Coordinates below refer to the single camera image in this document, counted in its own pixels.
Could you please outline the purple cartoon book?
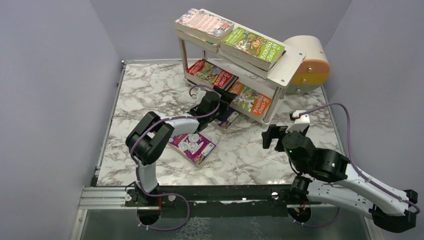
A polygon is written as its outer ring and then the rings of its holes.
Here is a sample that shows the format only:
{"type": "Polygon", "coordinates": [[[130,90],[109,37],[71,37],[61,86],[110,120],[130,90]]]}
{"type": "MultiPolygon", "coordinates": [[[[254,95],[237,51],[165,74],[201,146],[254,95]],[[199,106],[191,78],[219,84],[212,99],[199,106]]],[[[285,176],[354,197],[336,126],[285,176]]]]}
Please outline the purple cartoon book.
{"type": "Polygon", "coordinates": [[[239,116],[240,113],[230,107],[225,113],[223,120],[220,121],[215,119],[211,124],[217,130],[221,131],[222,133],[226,133],[233,125],[233,123],[239,118],[239,116]]]}

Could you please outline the orange 78-storey treehouse book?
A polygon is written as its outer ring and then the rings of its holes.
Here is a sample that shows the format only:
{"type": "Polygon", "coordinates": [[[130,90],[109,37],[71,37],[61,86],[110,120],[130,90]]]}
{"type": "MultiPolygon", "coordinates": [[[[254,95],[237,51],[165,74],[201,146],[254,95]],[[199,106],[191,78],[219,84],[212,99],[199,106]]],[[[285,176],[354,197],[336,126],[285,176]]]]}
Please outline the orange 78-storey treehouse book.
{"type": "Polygon", "coordinates": [[[240,81],[234,83],[228,91],[237,94],[237,97],[232,101],[236,107],[259,117],[266,112],[272,101],[270,97],[240,81]]]}

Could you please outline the red 13-storey treehouse book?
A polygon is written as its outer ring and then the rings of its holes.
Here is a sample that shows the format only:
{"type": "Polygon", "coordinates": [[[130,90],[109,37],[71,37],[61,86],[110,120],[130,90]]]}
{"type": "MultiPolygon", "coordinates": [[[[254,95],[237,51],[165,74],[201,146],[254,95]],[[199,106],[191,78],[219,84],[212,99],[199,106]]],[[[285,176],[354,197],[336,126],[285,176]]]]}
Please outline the red 13-storey treehouse book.
{"type": "Polygon", "coordinates": [[[223,90],[227,90],[239,78],[205,59],[196,61],[186,70],[184,76],[194,84],[209,85],[223,90]]]}

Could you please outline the white two-tier shelf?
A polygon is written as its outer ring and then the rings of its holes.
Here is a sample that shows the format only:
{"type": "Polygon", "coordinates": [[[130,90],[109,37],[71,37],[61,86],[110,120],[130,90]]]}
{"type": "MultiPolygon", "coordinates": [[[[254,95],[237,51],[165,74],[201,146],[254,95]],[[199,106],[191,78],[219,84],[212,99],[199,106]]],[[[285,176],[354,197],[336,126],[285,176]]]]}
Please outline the white two-tier shelf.
{"type": "MultiPolygon", "coordinates": [[[[203,10],[207,13],[216,15],[218,17],[221,17],[223,19],[229,20],[227,18],[224,18],[222,16],[219,16],[211,11],[205,10],[205,9],[199,9],[203,10]]],[[[274,115],[276,114],[278,108],[283,102],[283,99],[285,97],[285,94],[288,90],[288,87],[291,83],[292,77],[298,70],[299,66],[303,62],[304,58],[306,57],[306,53],[302,52],[299,49],[296,49],[292,46],[289,46],[281,41],[278,41],[276,39],[273,39],[269,36],[266,36],[258,31],[252,30],[246,26],[243,26],[239,23],[233,22],[234,28],[241,27],[248,31],[251,31],[253,33],[256,33],[258,35],[261,35],[265,38],[268,38],[278,44],[281,44],[285,47],[286,52],[284,55],[278,60],[278,62],[271,68],[275,71],[276,77],[269,78],[269,79],[263,79],[249,71],[246,71],[234,64],[232,64],[229,61],[226,61],[217,53],[212,53],[209,51],[206,51],[199,46],[190,43],[186,40],[180,39],[178,36],[179,41],[179,47],[181,51],[181,60],[182,60],[182,66],[184,70],[184,74],[186,73],[186,70],[191,67],[195,62],[198,60],[207,60],[211,62],[212,64],[236,75],[239,77],[237,81],[240,81],[244,85],[266,95],[267,97],[271,98],[271,103],[269,107],[267,108],[266,112],[262,116],[255,116],[250,112],[247,112],[245,110],[241,110],[239,107],[236,107],[233,103],[231,104],[231,107],[238,111],[241,114],[244,114],[253,120],[259,122],[263,127],[266,127],[270,124],[271,120],[273,119],[274,115]]]]}

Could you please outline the green 65-storey treehouse book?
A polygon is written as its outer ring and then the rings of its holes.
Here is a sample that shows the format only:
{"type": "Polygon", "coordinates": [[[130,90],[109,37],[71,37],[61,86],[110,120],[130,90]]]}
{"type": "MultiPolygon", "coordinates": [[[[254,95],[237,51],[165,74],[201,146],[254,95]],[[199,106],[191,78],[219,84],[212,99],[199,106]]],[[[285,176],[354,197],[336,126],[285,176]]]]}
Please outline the green 65-storey treehouse book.
{"type": "Polygon", "coordinates": [[[267,72],[286,52],[283,45],[242,27],[233,29],[220,49],[267,72]]]}

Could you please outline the red bottom books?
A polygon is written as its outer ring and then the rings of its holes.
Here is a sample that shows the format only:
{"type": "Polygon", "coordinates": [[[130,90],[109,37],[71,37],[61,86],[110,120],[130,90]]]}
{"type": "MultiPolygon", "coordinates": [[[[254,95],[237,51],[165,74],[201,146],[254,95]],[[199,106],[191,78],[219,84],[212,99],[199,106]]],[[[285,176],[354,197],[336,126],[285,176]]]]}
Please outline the red bottom books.
{"type": "Polygon", "coordinates": [[[197,168],[202,167],[216,144],[200,133],[183,133],[171,137],[168,145],[197,168]]]}

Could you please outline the pink floral book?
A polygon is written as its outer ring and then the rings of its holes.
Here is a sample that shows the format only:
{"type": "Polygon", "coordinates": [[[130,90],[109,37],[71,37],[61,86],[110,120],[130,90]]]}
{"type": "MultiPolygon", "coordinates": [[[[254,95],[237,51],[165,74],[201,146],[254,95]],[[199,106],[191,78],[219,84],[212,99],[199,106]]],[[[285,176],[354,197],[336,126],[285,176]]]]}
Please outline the pink floral book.
{"type": "Polygon", "coordinates": [[[174,22],[175,29],[211,44],[219,44],[233,29],[235,23],[217,15],[189,9],[174,22]]]}

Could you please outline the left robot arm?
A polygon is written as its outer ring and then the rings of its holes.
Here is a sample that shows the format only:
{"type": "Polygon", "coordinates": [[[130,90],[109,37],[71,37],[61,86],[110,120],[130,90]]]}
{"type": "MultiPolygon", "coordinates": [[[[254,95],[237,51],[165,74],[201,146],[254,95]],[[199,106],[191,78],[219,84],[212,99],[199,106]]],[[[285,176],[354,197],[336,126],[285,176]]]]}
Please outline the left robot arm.
{"type": "Polygon", "coordinates": [[[156,177],[156,161],[162,155],[169,139],[182,134],[198,134],[214,120],[223,121],[237,98],[217,86],[194,85],[196,105],[187,113],[178,116],[161,117],[148,112],[125,140],[130,157],[135,163],[135,189],[148,198],[158,198],[154,190],[159,186],[156,177]]]}

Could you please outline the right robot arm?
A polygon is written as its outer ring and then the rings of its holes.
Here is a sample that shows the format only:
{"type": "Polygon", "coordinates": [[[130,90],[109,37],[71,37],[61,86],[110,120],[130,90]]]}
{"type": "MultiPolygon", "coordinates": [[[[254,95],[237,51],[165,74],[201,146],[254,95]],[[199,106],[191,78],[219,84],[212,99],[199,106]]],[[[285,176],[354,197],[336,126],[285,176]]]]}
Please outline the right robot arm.
{"type": "Polygon", "coordinates": [[[351,161],[332,149],[316,147],[305,131],[287,130],[271,124],[261,133],[262,147],[273,139],[275,150],[284,152],[297,174],[288,196],[300,204],[321,202],[357,212],[388,232],[403,233],[416,227],[418,194],[412,189],[398,190],[357,173],[351,161]]]}

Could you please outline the round wooden drawer box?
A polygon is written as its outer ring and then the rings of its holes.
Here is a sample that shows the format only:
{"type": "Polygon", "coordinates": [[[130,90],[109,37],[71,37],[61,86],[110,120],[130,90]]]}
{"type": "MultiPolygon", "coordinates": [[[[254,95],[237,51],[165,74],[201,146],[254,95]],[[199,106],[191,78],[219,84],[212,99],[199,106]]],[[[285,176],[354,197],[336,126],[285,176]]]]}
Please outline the round wooden drawer box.
{"type": "Polygon", "coordinates": [[[325,55],[321,41],[312,35],[297,35],[284,41],[306,56],[291,79],[287,94],[300,95],[312,93],[328,79],[331,65],[325,55]]]}

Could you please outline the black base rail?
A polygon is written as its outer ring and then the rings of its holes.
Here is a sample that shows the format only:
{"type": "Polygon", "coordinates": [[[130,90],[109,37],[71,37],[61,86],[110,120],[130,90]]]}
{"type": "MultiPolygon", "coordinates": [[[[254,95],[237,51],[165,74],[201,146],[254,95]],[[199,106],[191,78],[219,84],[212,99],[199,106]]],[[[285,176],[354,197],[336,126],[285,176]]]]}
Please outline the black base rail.
{"type": "Polygon", "coordinates": [[[84,188],[79,207],[87,210],[135,210],[142,219],[287,217],[289,208],[310,206],[290,193],[288,184],[162,185],[150,196],[133,185],[84,188]]]}

